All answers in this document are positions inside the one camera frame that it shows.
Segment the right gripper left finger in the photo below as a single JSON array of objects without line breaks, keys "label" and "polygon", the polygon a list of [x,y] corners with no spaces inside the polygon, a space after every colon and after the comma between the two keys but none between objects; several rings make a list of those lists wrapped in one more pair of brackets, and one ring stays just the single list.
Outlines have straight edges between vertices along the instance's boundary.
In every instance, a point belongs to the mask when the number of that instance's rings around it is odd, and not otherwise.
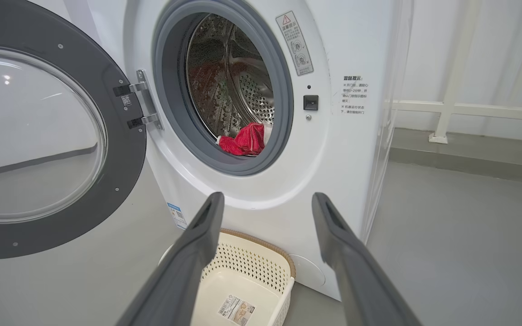
[{"label": "right gripper left finger", "polygon": [[203,269],[215,257],[225,202],[212,193],[141,287],[118,326],[189,326]]}]

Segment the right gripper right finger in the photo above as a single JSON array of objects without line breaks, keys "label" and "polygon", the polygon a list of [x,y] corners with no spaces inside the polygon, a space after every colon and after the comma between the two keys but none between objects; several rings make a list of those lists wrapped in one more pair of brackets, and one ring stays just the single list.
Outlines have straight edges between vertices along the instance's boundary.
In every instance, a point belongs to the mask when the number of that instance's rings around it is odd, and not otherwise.
[{"label": "right gripper right finger", "polygon": [[419,326],[420,320],[329,197],[311,208],[322,260],[335,272],[348,326]]}]

